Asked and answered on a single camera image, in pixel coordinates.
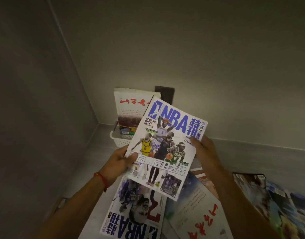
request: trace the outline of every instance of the person's left hand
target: person's left hand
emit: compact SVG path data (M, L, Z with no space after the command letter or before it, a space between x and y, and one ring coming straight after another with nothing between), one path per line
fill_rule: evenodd
M125 158L124 154L127 148L128 145L115 150L106 164L99 170L99 173L107 179L108 187L110 187L117 177L126 171L127 166L135 162L138 157L138 153L132 153Z

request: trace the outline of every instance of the red bracelet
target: red bracelet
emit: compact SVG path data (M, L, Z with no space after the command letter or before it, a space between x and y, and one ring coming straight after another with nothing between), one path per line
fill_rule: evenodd
M104 192L106 192L107 191L107 180L101 175L101 174L99 174L99 173L94 173L94 177L95 176L98 176L99 178L101 178L102 179L102 181L103 181L103 183L104 183Z

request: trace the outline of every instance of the perforated basket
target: perforated basket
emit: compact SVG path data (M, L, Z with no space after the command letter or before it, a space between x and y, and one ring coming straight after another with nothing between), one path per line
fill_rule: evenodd
M109 134L110 138L114 140L117 147L123 147L131 143L131 139L134 137L133 135L125 135L120 134L118 129L118 121L115 123L114 130L112 130Z

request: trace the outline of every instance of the black jersey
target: black jersey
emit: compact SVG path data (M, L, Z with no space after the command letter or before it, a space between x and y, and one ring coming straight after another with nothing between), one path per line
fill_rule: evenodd
M160 143L160 148L158 149L158 151L155 153L155 158L158 159L162 159L164 160L166 158L167 153L169 153L167 151L167 148L171 147L171 143L173 142L173 140L167 140L167 139L163 139L162 142Z

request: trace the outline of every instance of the blue nba logo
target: blue nba logo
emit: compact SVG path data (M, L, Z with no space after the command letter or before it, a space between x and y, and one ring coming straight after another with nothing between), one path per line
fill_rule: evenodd
M148 116L151 117L152 119L156 119L156 116L158 115L161 106L162 103L160 101L155 101L150 109Z

